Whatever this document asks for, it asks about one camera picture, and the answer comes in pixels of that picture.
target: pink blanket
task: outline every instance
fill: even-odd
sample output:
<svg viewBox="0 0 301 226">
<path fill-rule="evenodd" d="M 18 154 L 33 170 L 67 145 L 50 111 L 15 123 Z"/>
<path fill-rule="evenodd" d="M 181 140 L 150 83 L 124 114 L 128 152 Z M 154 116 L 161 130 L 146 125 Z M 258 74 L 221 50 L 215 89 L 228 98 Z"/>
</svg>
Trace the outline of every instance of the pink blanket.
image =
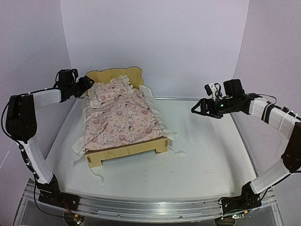
<svg viewBox="0 0 301 226">
<path fill-rule="evenodd" d="M 137 89 L 101 103 L 100 108 L 92 108 L 87 100 L 86 150 L 128 145 L 162 136 L 163 129 L 144 94 Z"/>
</svg>

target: pillow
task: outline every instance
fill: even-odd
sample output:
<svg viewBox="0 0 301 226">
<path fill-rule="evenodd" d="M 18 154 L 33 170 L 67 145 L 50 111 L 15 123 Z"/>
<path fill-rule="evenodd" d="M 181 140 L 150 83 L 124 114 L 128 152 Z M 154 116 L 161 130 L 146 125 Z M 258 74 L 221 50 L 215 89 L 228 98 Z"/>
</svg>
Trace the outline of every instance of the pillow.
<svg viewBox="0 0 301 226">
<path fill-rule="evenodd" d="M 112 79 L 107 84 L 95 83 L 89 90 L 90 105 L 92 108 L 100 108 L 103 103 L 114 100 L 120 95 L 130 95 L 133 91 L 133 86 L 130 86 L 127 75 Z"/>
</svg>

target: metal frame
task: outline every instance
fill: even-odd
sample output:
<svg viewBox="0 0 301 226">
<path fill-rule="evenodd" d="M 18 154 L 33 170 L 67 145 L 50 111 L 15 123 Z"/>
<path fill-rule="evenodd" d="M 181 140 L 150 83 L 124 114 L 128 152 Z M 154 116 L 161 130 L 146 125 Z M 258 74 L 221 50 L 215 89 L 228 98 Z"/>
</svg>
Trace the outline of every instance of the metal frame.
<svg viewBox="0 0 301 226">
<path fill-rule="evenodd" d="M 198 101 L 196 98 L 167 98 L 157 97 L 156 100 L 184 100 Z M 238 129 L 243 140 L 246 151 L 249 155 L 253 169 L 258 175 L 257 167 L 254 163 L 252 154 L 248 148 L 246 140 L 239 128 L 237 121 L 232 119 Z M 33 181 L 29 181 L 24 194 L 22 196 L 16 218 L 13 225 L 18 225 L 24 214 L 24 209 L 28 200 L 33 201 Z M 262 200 L 260 208 L 271 206 L 273 209 L 275 222 L 277 226 L 282 226 L 283 221 L 280 215 L 279 207 L 273 190 L 268 190 L 266 196 Z M 126 222 L 148 222 L 148 223 L 179 223 L 194 222 L 207 219 L 215 219 L 222 216 L 221 206 L 217 200 L 189 200 L 189 201 L 145 201 L 145 200 L 117 200 L 92 197 L 88 195 L 80 195 L 79 207 L 74 213 L 102 218 L 107 220 L 126 221 Z"/>
</svg>

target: wooden headboard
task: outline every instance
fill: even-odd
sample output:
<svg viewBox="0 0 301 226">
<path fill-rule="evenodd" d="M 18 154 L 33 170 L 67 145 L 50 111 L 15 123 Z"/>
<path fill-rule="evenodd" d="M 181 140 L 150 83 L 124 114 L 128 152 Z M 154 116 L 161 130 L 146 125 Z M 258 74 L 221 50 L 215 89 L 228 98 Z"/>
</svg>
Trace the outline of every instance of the wooden headboard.
<svg viewBox="0 0 301 226">
<path fill-rule="evenodd" d="M 139 85 L 143 85 L 142 70 L 140 67 L 129 68 L 112 68 L 104 71 L 90 71 L 86 74 L 96 83 L 109 83 L 112 79 L 117 79 L 120 75 L 127 75 L 130 79 L 130 84 L 138 89 Z"/>
</svg>

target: white backdrop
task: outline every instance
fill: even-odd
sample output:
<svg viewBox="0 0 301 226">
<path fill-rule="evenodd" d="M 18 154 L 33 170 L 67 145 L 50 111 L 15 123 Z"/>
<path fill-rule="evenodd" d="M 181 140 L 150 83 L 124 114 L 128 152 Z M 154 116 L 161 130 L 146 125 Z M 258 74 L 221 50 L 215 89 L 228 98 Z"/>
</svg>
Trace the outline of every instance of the white backdrop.
<svg viewBox="0 0 301 226">
<path fill-rule="evenodd" d="M 139 66 L 161 97 L 202 97 L 233 77 L 248 0 L 61 0 L 72 67 Z"/>
</svg>

